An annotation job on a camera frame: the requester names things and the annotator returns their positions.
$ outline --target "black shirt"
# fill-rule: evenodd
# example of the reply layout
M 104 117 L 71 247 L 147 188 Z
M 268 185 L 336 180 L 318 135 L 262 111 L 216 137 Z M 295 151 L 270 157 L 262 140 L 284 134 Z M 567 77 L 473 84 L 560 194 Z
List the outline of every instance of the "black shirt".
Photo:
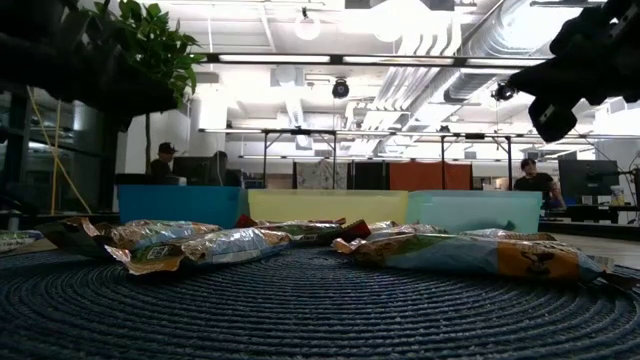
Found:
M 166 162 L 160 159 L 153 160 L 151 162 L 150 168 L 151 168 L 151 176 L 153 176 L 156 179 L 161 179 L 168 175 L 171 175 L 171 168 L 169 167 L 169 164 L 167 164 Z
M 533 177 L 523 176 L 516 180 L 513 188 L 519 191 L 539 191 L 542 192 L 542 199 L 545 204 L 549 203 L 551 198 L 551 186 L 553 184 L 553 178 L 547 173 L 536 173 Z

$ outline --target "man with cap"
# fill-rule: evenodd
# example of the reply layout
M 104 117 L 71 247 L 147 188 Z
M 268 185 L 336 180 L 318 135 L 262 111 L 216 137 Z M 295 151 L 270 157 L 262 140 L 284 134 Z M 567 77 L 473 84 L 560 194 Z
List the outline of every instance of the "man with cap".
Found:
M 158 158 L 153 160 L 150 165 L 151 176 L 155 179 L 162 179 L 168 175 L 171 175 L 171 167 L 169 163 L 173 161 L 173 154 L 176 153 L 176 149 L 173 148 L 171 143 L 164 142 L 158 146 Z

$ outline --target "security camera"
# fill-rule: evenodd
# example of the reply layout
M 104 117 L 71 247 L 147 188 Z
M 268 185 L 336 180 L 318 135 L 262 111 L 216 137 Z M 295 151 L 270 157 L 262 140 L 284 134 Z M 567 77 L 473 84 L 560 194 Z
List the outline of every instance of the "security camera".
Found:
M 347 85 L 346 79 L 337 79 L 336 83 L 333 85 L 333 94 L 334 99 L 344 99 L 349 96 L 349 85 Z

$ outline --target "baseball cap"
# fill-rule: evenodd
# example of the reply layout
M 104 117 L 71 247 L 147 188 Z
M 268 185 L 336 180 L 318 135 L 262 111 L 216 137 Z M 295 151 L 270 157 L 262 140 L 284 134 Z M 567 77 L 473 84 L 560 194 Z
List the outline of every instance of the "baseball cap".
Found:
M 171 145 L 171 143 L 162 143 L 158 146 L 158 152 L 161 154 L 175 154 L 176 149 Z

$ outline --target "person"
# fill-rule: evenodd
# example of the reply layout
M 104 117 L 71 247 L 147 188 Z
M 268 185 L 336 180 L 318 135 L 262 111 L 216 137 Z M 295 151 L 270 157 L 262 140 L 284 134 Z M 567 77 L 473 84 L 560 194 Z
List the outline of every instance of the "person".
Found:
M 549 208 L 551 200 L 555 200 L 560 204 L 561 208 L 566 208 L 560 188 L 553 181 L 551 175 L 538 172 L 536 161 L 533 159 L 524 159 L 520 162 L 520 169 L 524 172 L 524 176 L 516 180 L 513 188 L 518 191 L 539 191 L 542 192 L 542 199 L 545 208 Z
M 171 143 L 164 142 L 158 146 L 158 158 L 151 162 L 149 170 L 154 179 L 160 180 L 171 175 L 169 163 L 173 161 L 176 149 Z
M 229 156 L 224 151 L 216 151 L 211 158 L 209 183 L 216 186 L 241 186 L 238 174 L 227 169 Z

